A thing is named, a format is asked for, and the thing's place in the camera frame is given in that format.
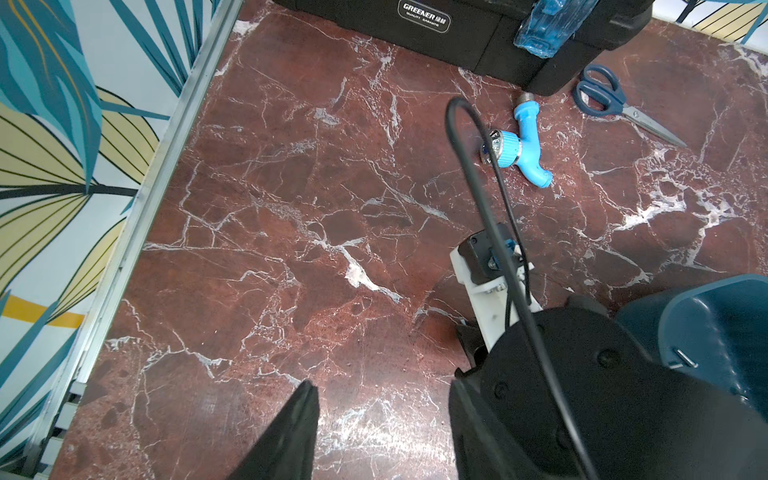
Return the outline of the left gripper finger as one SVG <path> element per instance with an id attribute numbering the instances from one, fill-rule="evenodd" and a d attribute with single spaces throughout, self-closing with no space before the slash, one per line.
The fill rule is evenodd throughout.
<path id="1" fill-rule="evenodd" d="M 228 479 L 311 479 L 319 413 L 318 389 L 305 380 Z"/>

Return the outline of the teal plastic storage tray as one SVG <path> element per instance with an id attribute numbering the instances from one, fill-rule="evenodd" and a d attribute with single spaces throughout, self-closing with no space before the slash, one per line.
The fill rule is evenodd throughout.
<path id="1" fill-rule="evenodd" d="M 736 396 L 767 416 L 767 278 L 744 274 L 634 300 L 615 321 L 653 361 L 667 367 L 672 347 L 699 364 L 677 371 Z"/>

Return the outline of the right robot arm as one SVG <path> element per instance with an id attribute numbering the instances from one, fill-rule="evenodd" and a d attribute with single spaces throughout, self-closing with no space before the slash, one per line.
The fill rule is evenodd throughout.
<path id="1" fill-rule="evenodd" d="M 533 316 L 602 479 L 763 479 L 767 425 L 734 395 L 653 362 L 616 322 L 572 306 Z M 521 324 L 451 385 L 462 479 L 578 479 Z"/>

